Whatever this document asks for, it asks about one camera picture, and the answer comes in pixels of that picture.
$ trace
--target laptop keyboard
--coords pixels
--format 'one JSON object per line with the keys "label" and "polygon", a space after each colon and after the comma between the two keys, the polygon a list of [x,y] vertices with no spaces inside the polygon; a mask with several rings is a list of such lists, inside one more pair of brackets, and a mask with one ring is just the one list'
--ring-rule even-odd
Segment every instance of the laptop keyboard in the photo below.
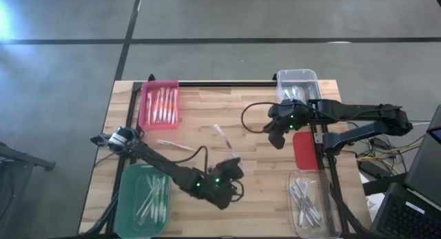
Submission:
{"label": "laptop keyboard", "polygon": [[401,238],[441,238],[441,221],[408,207],[403,200],[391,199],[381,230]]}

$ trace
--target green plastic bin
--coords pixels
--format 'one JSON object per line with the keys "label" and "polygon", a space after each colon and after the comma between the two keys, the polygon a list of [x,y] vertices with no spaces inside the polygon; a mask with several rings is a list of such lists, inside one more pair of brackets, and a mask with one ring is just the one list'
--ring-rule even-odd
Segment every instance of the green plastic bin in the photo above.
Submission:
{"label": "green plastic bin", "polygon": [[168,176],[148,164],[131,165],[121,179],[115,232],[121,238],[159,235],[167,223],[169,200]]}

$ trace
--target wooden table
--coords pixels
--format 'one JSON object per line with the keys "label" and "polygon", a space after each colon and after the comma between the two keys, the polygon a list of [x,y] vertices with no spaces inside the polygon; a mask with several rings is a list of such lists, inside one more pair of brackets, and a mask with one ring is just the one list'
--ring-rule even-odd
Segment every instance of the wooden table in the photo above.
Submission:
{"label": "wooden table", "polygon": [[[133,81],[117,81],[105,119],[104,133],[111,134],[125,124]],[[341,101],[335,80],[320,81],[323,98]],[[170,131],[148,132],[144,138],[153,149],[171,160],[190,155],[179,149],[157,145],[158,138],[173,141],[194,149],[200,145],[209,148],[209,163],[215,164],[229,157],[221,137],[213,130],[218,124],[227,135],[233,148],[242,158],[246,169],[242,182],[245,197],[221,211],[204,200],[183,193],[173,184],[170,217],[162,236],[295,236],[289,227],[287,205],[287,179],[297,169],[294,160],[292,136],[285,134],[285,147],[275,149],[267,134],[251,134],[240,124],[240,113],[245,106],[259,101],[276,101],[274,87],[181,87],[180,124]],[[137,99],[135,117],[139,110]],[[269,106],[251,108],[245,122],[258,129],[269,121]],[[329,131],[341,132],[346,123],[329,126]],[[97,160],[110,152],[100,148]],[[80,231],[89,229],[110,202],[117,166],[117,157],[101,162],[93,171],[85,204]],[[187,166],[203,168],[203,155]],[[353,154],[341,154],[337,162],[343,199],[353,214],[365,227],[371,221],[367,203]]]}

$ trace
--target black laptop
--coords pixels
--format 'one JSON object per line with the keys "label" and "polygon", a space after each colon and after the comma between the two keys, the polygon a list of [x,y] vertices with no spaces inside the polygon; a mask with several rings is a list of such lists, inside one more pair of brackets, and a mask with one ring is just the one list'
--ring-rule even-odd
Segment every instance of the black laptop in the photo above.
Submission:
{"label": "black laptop", "polygon": [[371,231],[399,238],[441,238],[441,105],[404,185],[389,186]]}

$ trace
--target gray floor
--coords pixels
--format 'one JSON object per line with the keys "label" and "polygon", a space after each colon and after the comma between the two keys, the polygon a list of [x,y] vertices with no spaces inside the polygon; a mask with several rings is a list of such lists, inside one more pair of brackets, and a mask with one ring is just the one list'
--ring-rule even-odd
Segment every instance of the gray floor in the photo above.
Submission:
{"label": "gray floor", "polygon": [[[123,39],[133,4],[0,0],[0,39]],[[134,38],[441,37],[435,0],[142,0],[139,12]],[[57,162],[35,170],[8,238],[76,233],[96,152],[89,137],[103,126],[121,48],[0,45],[0,141]],[[337,79],[346,103],[393,103],[430,120],[440,56],[440,43],[132,45],[123,79],[269,79],[309,68]]]}

